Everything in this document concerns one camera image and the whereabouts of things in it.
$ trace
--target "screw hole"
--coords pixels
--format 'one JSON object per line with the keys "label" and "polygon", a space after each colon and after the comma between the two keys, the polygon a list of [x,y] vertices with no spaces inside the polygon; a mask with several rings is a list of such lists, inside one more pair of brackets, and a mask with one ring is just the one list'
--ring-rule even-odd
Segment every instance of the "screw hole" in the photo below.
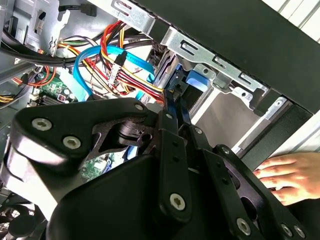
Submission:
{"label": "screw hole", "polygon": [[241,223],[241,227],[242,227],[242,229],[245,230],[245,231],[248,230],[247,226],[246,226],[243,222]]}
{"label": "screw hole", "polygon": [[68,140],[67,143],[72,146],[75,146],[77,144],[75,140]]}
{"label": "screw hole", "polygon": [[145,134],[141,137],[142,142],[151,140],[152,136],[150,134]]}
{"label": "screw hole", "polygon": [[134,106],[135,106],[136,109],[138,109],[140,111],[142,111],[144,109],[144,107],[141,106],[140,104],[135,104]]}
{"label": "screw hole", "polygon": [[180,161],[180,159],[177,156],[172,157],[173,161],[175,161],[176,163]]}
{"label": "screw hole", "polygon": [[36,123],[39,127],[46,127],[47,126],[47,124],[45,123],[45,122],[43,122],[43,121],[39,121],[39,122],[37,122]]}

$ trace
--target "orange wire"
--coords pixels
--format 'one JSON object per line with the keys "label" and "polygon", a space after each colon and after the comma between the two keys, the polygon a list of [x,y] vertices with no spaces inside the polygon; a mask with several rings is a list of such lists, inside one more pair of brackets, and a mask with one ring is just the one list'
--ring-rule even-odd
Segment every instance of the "orange wire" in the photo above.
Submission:
{"label": "orange wire", "polygon": [[124,84],[126,84],[126,85],[128,85],[128,86],[130,86],[130,87],[132,87],[132,88],[134,88],[134,89],[139,89],[139,90],[145,92],[145,94],[147,94],[148,96],[154,98],[154,99],[157,100],[157,101],[162,101],[161,99],[159,99],[159,96],[155,96],[155,95],[151,94],[151,92],[146,92],[146,90],[143,89],[142,87],[139,87],[139,86],[136,86],[136,85],[134,85],[134,84],[125,82],[124,80],[122,80],[122,79],[120,79],[120,78],[118,78],[117,80],[118,80],[119,82],[122,82],[122,83],[124,83]]}
{"label": "orange wire", "polygon": [[115,24],[108,25],[105,28],[104,32],[103,32],[103,37],[101,38],[101,49],[106,55],[108,55],[108,52],[107,52],[107,41],[108,41],[107,35],[111,34],[110,30],[113,31],[113,28],[115,28],[120,23],[122,23],[122,21],[119,20]]}
{"label": "orange wire", "polygon": [[[50,75],[49,67],[45,66],[45,70],[46,70],[46,77],[43,80],[41,80],[39,83],[28,83],[28,86],[42,87],[42,86],[48,85],[50,82],[52,82],[52,80],[56,76],[57,69],[55,67],[53,68],[53,74],[52,74],[51,78],[47,82],[44,82],[44,81],[46,81],[48,79],[49,75]],[[13,78],[13,81],[16,82],[17,84],[21,84],[22,83],[22,81],[20,79],[16,78],[16,77]]]}

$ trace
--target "black metal bracket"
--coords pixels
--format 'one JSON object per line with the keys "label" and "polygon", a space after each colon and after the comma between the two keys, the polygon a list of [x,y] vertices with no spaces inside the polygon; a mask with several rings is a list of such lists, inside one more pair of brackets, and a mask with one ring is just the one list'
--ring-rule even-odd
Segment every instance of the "black metal bracket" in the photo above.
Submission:
{"label": "black metal bracket", "polygon": [[[152,208],[144,209],[141,213],[146,218],[143,223],[152,220],[163,231],[170,233],[188,231],[188,225],[208,224],[206,212],[195,212],[203,208],[198,204],[208,195],[201,193],[198,196],[199,193],[196,193],[193,182],[196,174],[200,178],[196,181],[207,185],[206,191],[216,195],[216,207],[222,212],[216,221],[224,223],[225,232],[222,235],[225,239],[301,239],[292,232],[289,236],[283,226],[292,230],[298,226],[304,233],[306,230],[244,163],[226,146],[219,145],[213,149],[205,133],[191,124],[183,99],[174,101],[169,91],[164,93],[164,99],[164,110],[159,114],[149,111],[131,98],[24,109],[13,121],[11,148],[6,156],[10,156],[11,162],[19,157],[27,157],[31,162],[45,166],[51,173],[55,172],[48,172],[51,178],[49,182],[53,184],[64,175],[72,180],[72,173],[88,157],[122,151],[128,145],[138,146],[141,155],[126,162],[121,169],[129,174],[130,166],[135,166],[137,171],[137,166],[144,164],[146,169],[150,161],[156,168],[157,174],[153,177],[156,181],[151,184],[156,189],[156,196],[150,198],[154,204],[148,204],[148,207],[152,205]],[[43,130],[42,123],[40,126],[34,125],[34,120],[39,118],[49,121],[51,127]],[[80,146],[74,149],[66,147],[66,136],[79,139]],[[121,171],[115,169],[72,191],[65,201],[62,199],[64,207],[59,204],[54,216],[65,218],[66,213],[61,209],[76,208],[74,201],[77,201],[77,205],[82,202],[77,195],[83,191],[95,195],[105,191],[100,183],[107,178],[110,178],[109,183],[112,179],[122,178]],[[124,192],[118,197],[130,198],[126,194]],[[96,198],[90,201],[103,209],[113,207]],[[152,213],[152,218],[145,216],[146,211]],[[66,226],[59,225],[59,228],[68,231]],[[312,239],[307,233],[305,235],[306,239]]]}

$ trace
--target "electronic component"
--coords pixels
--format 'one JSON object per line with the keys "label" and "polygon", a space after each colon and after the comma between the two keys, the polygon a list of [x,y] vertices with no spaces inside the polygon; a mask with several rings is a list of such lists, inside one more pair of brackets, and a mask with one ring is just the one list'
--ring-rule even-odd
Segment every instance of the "electronic component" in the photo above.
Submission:
{"label": "electronic component", "polygon": [[62,103],[64,103],[64,102],[66,101],[66,99],[67,99],[66,96],[64,96],[64,95],[62,95],[62,94],[59,94],[59,95],[58,95],[58,100],[59,100],[60,102],[62,102]]}
{"label": "electronic component", "polygon": [[69,95],[69,98],[72,99],[72,100],[75,100],[75,99],[76,99],[76,96],[75,96],[73,93],[71,93],[71,94]]}
{"label": "electronic component", "polygon": [[70,90],[67,86],[57,77],[55,77],[49,84],[41,86],[39,91],[39,94],[49,95],[56,99],[58,99],[59,95],[65,91],[70,94]]}
{"label": "electronic component", "polygon": [[81,177],[87,179],[88,181],[99,177],[105,171],[108,165],[108,157],[109,154],[104,154],[94,159],[85,161],[81,168]]}
{"label": "electronic component", "polygon": [[29,107],[36,107],[36,106],[48,106],[48,105],[57,105],[62,104],[60,101],[52,98],[48,95],[39,96],[36,100],[31,100],[28,104]]}
{"label": "electronic component", "polygon": [[64,95],[69,96],[70,95],[70,90],[69,89],[65,89],[63,90]]}
{"label": "electronic component", "polygon": [[119,54],[116,57],[114,64],[112,65],[111,73],[109,76],[109,82],[111,85],[115,84],[115,81],[118,78],[119,71],[121,67],[125,64],[126,59],[127,59],[126,51],[123,51],[121,54]]}

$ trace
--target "black wire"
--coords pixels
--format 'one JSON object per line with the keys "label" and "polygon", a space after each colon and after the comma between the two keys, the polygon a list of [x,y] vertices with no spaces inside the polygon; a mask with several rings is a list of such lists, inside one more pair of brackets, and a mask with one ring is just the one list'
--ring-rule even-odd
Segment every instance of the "black wire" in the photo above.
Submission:
{"label": "black wire", "polygon": [[[94,38],[92,38],[92,40],[96,42],[96,41],[100,40],[103,37],[103,35],[104,35],[104,31],[99,33]],[[139,36],[139,37],[142,36],[142,38],[146,38],[146,39],[148,38],[144,34],[140,34],[139,31],[137,31],[136,29],[134,29],[132,27],[127,29],[127,30],[125,30],[125,38],[124,39],[126,41],[134,40],[134,39],[136,39],[135,37],[137,37],[137,36]],[[67,41],[68,39],[71,39],[73,37],[74,36],[67,37],[66,39],[64,39],[64,41]],[[78,44],[78,43],[81,43],[82,41],[81,40],[75,40],[73,42],[76,42]],[[85,45],[88,45],[88,43],[84,43],[83,45],[78,45],[78,47],[82,47],[82,46],[85,46]]]}
{"label": "black wire", "polygon": [[80,36],[80,35],[74,35],[74,36],[72,36],[72,38],[79,38],[79,39],[83,39],[83,40],[85,40],[88,44],[90,44],[91,46],[97,46],[97,45],[94,45],[93,43],[92,43],[92,40],[89,38],[89,37],[86,37],[86,36]]}
{"label": "black wire", "polygon": [[118,46],[120,47],[121,46],[121,34],[118,35]]}
{"label": "black wire", "polygon": [[[78,35],[74,35],[74,36],[71,36],[71,37],[68,37],[66,39],[64,39],[63,41],[65,42],[75,42],[75,43],[82,43],[83,41],[82,40],[69,40],[69,39],[72,39],[72,38],[76,38],[76,37],[79,37],[79,38],[86,38],[84,36],[78,36]],[[146,35],[144,34],[138,34],[138,35],[127,35],[127,33],[125,33],[125,37],[124,37],[124,40],[125,41],[137,41],[137,40],[141,40],[141,39],[149,39]],[[83,43],[83,44],[72,44],[72,43],[68,43],[68,45],[70,46],[73,46],[73,47],[83,47],[83,46],[86,46],[88,45],[89,43],[86,42],[86,43]],[[117,37],[114,37],[110,43],[110,45],[117,45],[118,44],[118,38]]]}
{"label": "black wire", "polygon": [[134,48],[139,48],[143,46],[151,46],[152,45],[152,40],[144,40],[144,41],[136,41],[136,42],[131,42],[123,45],[123,48],[125,50],[129,49],[134,49]]}
{"label": "black wire", "polygon": [[[35,72],[31,72],[33,74],[29,75],[28,83],[34,82],[35,77],[38,75],[36,72],[37,72],[37,70],[35,70]],[[4,108],[16,103],[17,101],[19,101],[21,98],[23,98],[29,92],[29,90],[31,88],[32,88],[32,86],[25,85],[22,89],[20,89],[20,91],[16,95],[13,95],[13,100],[12,101],[10,101],[8,103],[0,103],[0,110],[2,110]]]}
{"label": "black wire", "polygon": [[101,60],[101,62],[102,62],[102,65],[105,67],[105,68],[107,68],[108,70],[110,70],[109,69],[109,66],[106,64],[106,62],[105,61],[107,61],[107,60],[105,60],[104,59],[104,57],[102,56],[102,52],[100,51],[99,52],[99,57],[100,57],[100,60]]}
{"label": "black wire", "polygon": [[[125,26],[125,24],[118,25],[111,33],[108,44],[114,40],[116,34]],[[27,48],[26,46],[22,45],[19,41],[17,41],[13,36],[9,34],[7,30],[3,30],[2,35],[2,43],[0,46],[0,53],[19,58],[23,61],[28,63],[36,64],[36,65],[46,65],[49,67],[72,67],[75,65],[76,57],[71,58],[62,58],[62,57],[52,57],[48,55],[43,55],[32,51],[31,49]],[[144,38],[143,35],[141,36],[132,36],[132,38]],[[142,43],[139,42],[132,42],[124,45],[124,49],[131,49],[141,46]]]}

